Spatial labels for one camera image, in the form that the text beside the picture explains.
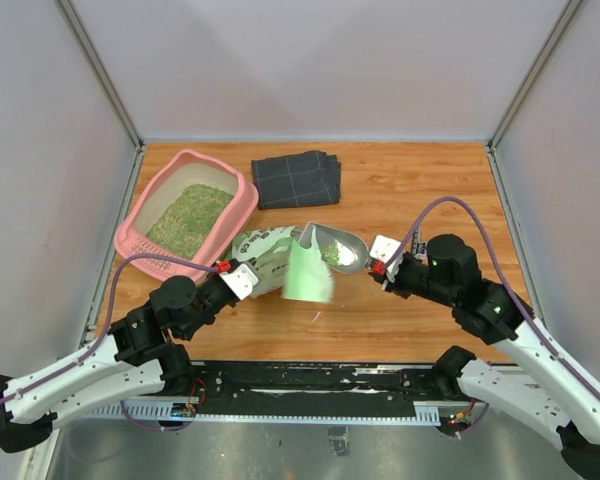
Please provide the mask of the piano pattern bag clip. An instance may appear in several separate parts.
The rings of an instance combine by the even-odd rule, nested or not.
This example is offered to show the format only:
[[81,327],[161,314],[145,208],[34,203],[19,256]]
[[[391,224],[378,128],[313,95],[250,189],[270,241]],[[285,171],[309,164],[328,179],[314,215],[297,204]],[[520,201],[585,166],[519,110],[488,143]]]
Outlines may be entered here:
[[411,238],[411,254],[417,260],[425,260],[427,257],[427,242],[421,236],[421,227],[418,226]]

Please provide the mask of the grey metal scoop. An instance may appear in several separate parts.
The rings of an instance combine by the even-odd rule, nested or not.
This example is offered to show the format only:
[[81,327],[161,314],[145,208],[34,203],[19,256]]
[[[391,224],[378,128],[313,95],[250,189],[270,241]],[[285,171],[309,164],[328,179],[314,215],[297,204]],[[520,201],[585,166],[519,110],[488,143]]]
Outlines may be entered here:
[[310,222],[298,241],[304,248],[317,247],[322,260],[336,272],[357,274],[368,267],[368,245],[362,238],[348,231]]

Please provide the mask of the green litter bag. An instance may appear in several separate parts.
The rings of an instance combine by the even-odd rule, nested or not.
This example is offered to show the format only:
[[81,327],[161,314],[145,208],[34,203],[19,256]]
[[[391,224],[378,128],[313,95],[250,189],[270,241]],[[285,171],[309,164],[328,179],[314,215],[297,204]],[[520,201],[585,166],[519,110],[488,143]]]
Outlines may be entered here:
[[330,268],[321,259],[316,239],[309,247],[299,242],[303,229],[268,227],[239,233],[232,241],[230,257],[252,265],[259,282],[250,294],[257,298],[281,290],[287,300],[326,304],[334,294]]

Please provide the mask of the pink litter box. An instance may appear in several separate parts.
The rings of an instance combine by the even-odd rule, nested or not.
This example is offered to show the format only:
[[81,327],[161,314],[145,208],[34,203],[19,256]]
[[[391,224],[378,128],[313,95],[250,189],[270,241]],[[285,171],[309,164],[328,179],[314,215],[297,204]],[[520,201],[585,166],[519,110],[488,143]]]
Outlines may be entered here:
[[198,282],[204,271],[167,256],[212,265],[225,255],[259,201],[256,187],[230,165],[185,149],[156,174],[114,236],[117,253],[146,253],[132,265],[158,280],[184,275]]

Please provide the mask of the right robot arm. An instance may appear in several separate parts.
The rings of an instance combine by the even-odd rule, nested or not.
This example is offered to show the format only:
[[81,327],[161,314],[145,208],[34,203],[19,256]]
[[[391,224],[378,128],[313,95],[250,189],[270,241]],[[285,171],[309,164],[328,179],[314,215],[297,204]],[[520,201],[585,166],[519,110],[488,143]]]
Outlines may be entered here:
[[464,394],[488,403],[551,443],[581,478],[600,479],[600,382],[526,303],[482,276],[475,250],[458,236],[434,237],[426,261],[410,253],[393,259],[398,248],[382,235],[372,243],[372,275],[385,291],[450,308],[464,331],[508,355],[536,383],[530,388],[452,346],[434,365],[435,392],[446,400]]

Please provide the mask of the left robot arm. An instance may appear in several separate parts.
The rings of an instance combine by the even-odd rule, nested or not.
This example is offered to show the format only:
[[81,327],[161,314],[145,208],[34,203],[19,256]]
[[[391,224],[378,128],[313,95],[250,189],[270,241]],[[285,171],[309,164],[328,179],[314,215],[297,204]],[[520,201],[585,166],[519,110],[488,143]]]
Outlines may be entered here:
[[32,448],[72,419],[112,402],[187,393],[194,370],[183,341],[252,290],[243,274],[211,275],[202,285],[172,277],[75,353],[20,378],[0,375],[0,448]]

